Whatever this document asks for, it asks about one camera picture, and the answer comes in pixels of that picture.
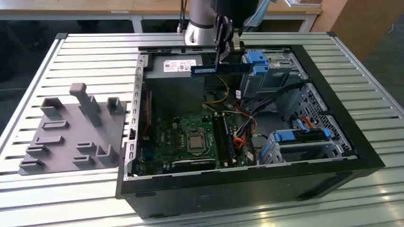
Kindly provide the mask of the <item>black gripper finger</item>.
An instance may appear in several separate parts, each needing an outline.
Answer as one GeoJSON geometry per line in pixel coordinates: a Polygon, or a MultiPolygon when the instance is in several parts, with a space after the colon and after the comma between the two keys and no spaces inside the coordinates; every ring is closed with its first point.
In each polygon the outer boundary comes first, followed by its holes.
{"type": "Polygon", "coordinates": [[[225,16],[218,17],[218,63],[233,52],[239,52],[243,44],[239,41],[242,26],[234,25],[233,20],[225,16]]]}
{"type": "Polygon", "coordinates": [[[219,59],[219,39],[221,39],[221,19],[219,16],[215,15],[214,21],[214,29],[215,29],[215,38],[214,38],[214,45],[215,45],[215,57],[214,57],[214,69],[217,69],[218,59],[219,59]]]}

